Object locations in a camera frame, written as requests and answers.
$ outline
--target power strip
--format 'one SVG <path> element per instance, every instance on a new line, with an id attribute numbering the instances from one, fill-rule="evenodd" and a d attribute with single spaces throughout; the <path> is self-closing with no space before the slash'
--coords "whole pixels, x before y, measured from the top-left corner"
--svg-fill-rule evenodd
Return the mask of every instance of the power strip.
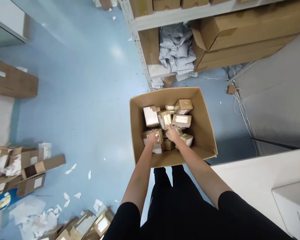
<path id="1" fill-rule="evenodd" d="M 187 75 L 188 75 L 189 77 L 197 77 L 197 76 L 198 76 L 198 73 L 192 71 L 192 72 L 188 72 Z"/>

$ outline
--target black sleeve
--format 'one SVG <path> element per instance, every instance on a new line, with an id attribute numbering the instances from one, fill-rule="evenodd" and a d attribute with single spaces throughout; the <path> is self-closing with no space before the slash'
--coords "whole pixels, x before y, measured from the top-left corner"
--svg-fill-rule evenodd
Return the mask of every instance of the black sleeve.
<path id="1" fill-rule="evenodd" d="M 137 239 L 140 221 L 138 207 L 132 202 L 123 203 L 118 208 L 103 240 Z"/>
<path id="2" fill-rule="evenodd" d="M 230 219 L 236 221 L 242 231 L 254 239 L 289 239 L 291 237 L 262 213 L 250 206 L 238 194 L 232 191 L 222 193 L 218 199 L 218 207 Z"/>

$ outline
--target shelf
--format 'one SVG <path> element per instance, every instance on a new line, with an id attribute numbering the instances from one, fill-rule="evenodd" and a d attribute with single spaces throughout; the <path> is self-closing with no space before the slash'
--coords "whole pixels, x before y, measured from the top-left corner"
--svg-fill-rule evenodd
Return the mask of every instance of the shelf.
<path id="1" fill-rule="evenodd" d="M 215 16 L 219 14 L 235 12 L 247 8 L 258 7 L 265 4 L 281 2 L 283 0 L 254 0 L 246 3 L 238 3 L 237 0 L 231 0 L 224 3 L 210 3 L 205 6 L 193 7 L 189 9 L 172 9 L 154 12 L 151 15 L 137 17 L 135 25 L 138 31 L 162 27 L 179 22 L 190 21 L 194 19 Z"/>

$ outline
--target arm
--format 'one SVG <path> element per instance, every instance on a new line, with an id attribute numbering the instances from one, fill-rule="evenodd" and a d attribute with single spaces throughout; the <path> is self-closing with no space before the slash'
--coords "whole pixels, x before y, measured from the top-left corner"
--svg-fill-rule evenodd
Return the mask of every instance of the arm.
<path id="1" fill-rule="evenodd" d="M 170 124 L 170 126 L 167 125 L 167 127 L 169 128 L 169 133 L 166 134 L 167 137 L 178 146 L 182 157 L 186 161 L 200 188 L 208 196 L 212 204 L 219 209 L 218 199 L 220 195 L 225 191 L 232 191 L 232 189 L 205 161 L 179 138 L 172 124 Z"/>
<path id="2" fill-rule="evenodd" d="M 158 138 L 159 136 L 156 136 L 154 130 L 152 130 L 148 136 L 148 141 L 141 157 L 132 173 L 121 202 L 121 204 L 125 202 L 134 203 L 139 209 L 140 216 L 142 214 L 149 186 L 152 148 Z"/>

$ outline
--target shelving unit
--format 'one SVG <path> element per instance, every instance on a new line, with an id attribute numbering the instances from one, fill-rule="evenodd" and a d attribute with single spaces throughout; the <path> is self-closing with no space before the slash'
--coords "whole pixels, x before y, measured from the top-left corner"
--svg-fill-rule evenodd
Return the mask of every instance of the shelving unit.
<path id="1" fill-rule="evenodd" d="M 147 65 L 138 31 L 161 27 L 179 22 L 190 21 L 194 19 L 220 15 L 229 12 L 235 12 L 243 9 L 258 7 L 270 3 L 281 2 L 284 0 L 252 0 L 249 2 L 239 3 L 238 0 L 231 0 L 219 4 L 207 4 L 205 6 L 193 7 L 189 9 L 172 9 L 154 12 L 153 14 L 137 17 L 134 19 L 129 0 L 118 0 L 122 7 L 123 14 L 130 29 L 133 39 L 141 59 L 147 82 L 152 91 L 151 79 L 173 75 L 170 70 L 161 65 Z"/>

